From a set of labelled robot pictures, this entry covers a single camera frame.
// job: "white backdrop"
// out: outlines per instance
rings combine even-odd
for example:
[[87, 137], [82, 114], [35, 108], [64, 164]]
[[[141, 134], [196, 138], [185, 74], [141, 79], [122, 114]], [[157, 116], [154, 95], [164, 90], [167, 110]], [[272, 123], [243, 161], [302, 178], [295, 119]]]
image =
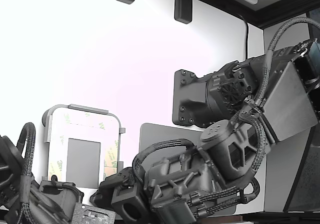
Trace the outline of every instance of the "white backdrop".
[[[243, 21], [198, 0], [193, 21], [174, 20], [174, 0], [0, 0], [0, 134], [15, 143], [36, 125], [33, 173], [47, 173], [43, 113], [79, 104], [116, 114], [129, 166], [145, 122], [173, 126], [174, 72], [203, 76], [244, 59]], [[250, 25], [249, 56], [264, 53]]]

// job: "circuit board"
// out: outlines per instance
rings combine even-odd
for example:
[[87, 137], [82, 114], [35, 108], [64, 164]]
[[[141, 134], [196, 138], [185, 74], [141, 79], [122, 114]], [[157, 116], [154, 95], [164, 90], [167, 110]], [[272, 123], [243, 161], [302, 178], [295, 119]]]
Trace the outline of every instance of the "circuit board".
[[71, 224], [114, 224], [116, 213], [76, 203]]

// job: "screw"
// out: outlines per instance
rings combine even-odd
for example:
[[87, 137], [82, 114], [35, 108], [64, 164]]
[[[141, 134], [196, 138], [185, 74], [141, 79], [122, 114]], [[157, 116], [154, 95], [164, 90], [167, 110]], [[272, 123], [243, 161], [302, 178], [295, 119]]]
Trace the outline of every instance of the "screw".
[[250, 92], [252, 90], [251, 86], [248, 86], [246, 89], [246, 92]]

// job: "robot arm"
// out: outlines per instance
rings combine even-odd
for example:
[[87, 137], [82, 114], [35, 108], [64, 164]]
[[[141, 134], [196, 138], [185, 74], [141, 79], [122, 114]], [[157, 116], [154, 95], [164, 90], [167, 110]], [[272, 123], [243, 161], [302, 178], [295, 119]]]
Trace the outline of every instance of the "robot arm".
[[[9, 209], [8, 223], [90, 223], [93, 212], [93, 218], [108, 223], [114, 220], [112, 210], [127, 224], [191, 224], [254, 200], [260, 192], [255, 174], [264, 156], [277, 143], [319, 123], [320, 44], [308, 40], [274, 51], [282, 33], [299, 22], [320, 28], [309, 18], [294, 18], [279, 29], [266, 55], [231, 62], [202, 78], [177, 71], [172, 121], [204, 128], [199, 142], [163, 141], [140, 152], [132, 167], [100, 184], [90, 198], [97, 208], [82, 205], [83, 194], [72, 183], [47, 181], [72, 197], [61, 195], [59, 202], [65, 203], [60, 205], [41, 191], [42, 183], [31, 173], [33, 124], [26, 124], [17, 146], [0, 137], [0, 206]], [[150, 153], [175, 146], [186, 150], [143, 169]], [[253, 192], [245, 194], [249, 184]]]
[[[106, 178], [91, 202], [115, 210], [127, 224], [190, 224], [255, 199], [260, 187], [254, 176], [272, 146], [319, 122], [318, 41], [272, 49], [202, 78], [177, 71], [172, 121], [205, 128], [199, 143], [146, 172], [141, 163], [151, 150], [138, 154], [126, 169], [131, 178], [121, 182], [126, 178], [119, 173], [118, 185]], [[253, 193], [245, 194], [250, 183]]]

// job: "bolt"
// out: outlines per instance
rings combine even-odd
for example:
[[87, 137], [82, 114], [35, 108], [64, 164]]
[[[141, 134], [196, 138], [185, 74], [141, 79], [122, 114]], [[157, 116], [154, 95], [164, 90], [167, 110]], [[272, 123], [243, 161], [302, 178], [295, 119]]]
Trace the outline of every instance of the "bolt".
[[246, 92], [250, 92], [252, 90], [251, 86], [248, 86], [246, 89]]
[[177, 193], [177, 194], [175, 195], [175, 198], [177, 198], [177, 199], [180, 199], [180, 198], [182, 198], [182, 194], [180, 194], [180, 193]]

